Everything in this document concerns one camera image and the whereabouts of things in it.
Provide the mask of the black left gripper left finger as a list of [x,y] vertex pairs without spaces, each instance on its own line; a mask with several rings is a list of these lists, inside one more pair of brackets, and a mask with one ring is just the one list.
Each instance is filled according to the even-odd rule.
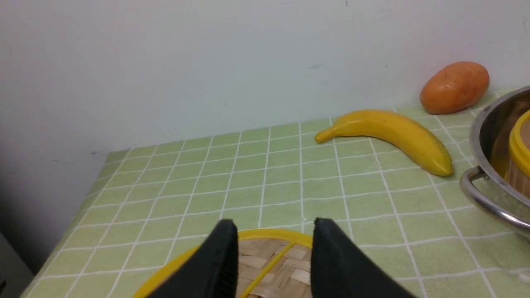
[[234,298],[239,243],[231,219],[220,220],[204,243],[148,298]]

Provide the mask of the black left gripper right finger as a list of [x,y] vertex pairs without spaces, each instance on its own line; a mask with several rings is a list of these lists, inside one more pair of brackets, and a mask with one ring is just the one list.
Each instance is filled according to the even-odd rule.
[[333,219],[314,221],[313,298],[414,298],[357,247]]

